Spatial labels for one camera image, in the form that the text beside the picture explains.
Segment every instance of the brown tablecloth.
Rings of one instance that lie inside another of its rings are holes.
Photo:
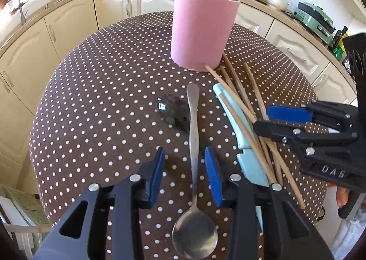
[[[90,183],[118,183],[151,160],[158,146],[165,149],[168,159],[157,203],[149,211],[140,211],[145,259],[179,257],[171,232],[191,201],[188,135],[161,120],[156,112],[160,94],[171,93],[186,100],[187,84],[198,84],[199,129],[219,156],[240,173],[236,138],[212,91],[217,82],[210,74],[187,71],[170,58],[172,16],[171,12],[158,12],[129,18],[83,41],[52,76],[30,138],[41,201],[51,223],[59,220]],[[235,24],[226,53],[258,117],[259,108],[243,62],[249,64],[266,106],[300,106],[315,98],[292,61],[256,33]],[[322,131],[314,124],[308,129]],[[326,183],[300,174],[296,156],[287,146],[278,147],[303,194],[306,216],[314,223]],[[203,162],[199,165],[198,206],[218,226],[218,245],[210,257],[224,259],[230,211],[218,209],[212,201]],[[286,178],[284,183],[293,197]],[[110,249],[107,240],[107,253]]]

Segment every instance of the chair backrest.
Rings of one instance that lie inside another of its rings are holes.
[[[31,241],[34,243],[33,252],[35,252],[43,241],[42,234],[50,232],[52,229],[51,225],[20,226],[7,223],[4,223],[4,227],[9,233],[10,237],[13,238],[14,243],[17,243],[16,238],[12,237],[11,234],[15,233],[21,236],[23,244],[22,246],[24,247],[24,252],[27,259],[33,259]]]

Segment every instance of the faucet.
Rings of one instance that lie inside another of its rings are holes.
[[[22,10],[22,6],[24,3],[21,3],[21,0],[18,0],[18,1],[19,1],[18,9],[19,9],[19,12],[21,13],[21,24],[25,25],[25,23],[27,23],[27,20],[25,19],[25,15],[23,14],[23,10]]]

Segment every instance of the hand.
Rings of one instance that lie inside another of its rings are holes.
[[[336,193],[337,206],[341,207],[347,204],[348,201],[348,191],[346,188],[337,187]]]

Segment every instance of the black spoon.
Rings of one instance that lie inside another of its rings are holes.
[[[184,133],[189,133],[190,112],[188,103],[177,96],[164,94],[156,102],[156,109],[162,119]],[[210,146],[206,137],[199,132],[199,153],[205,157],[205,148]]]

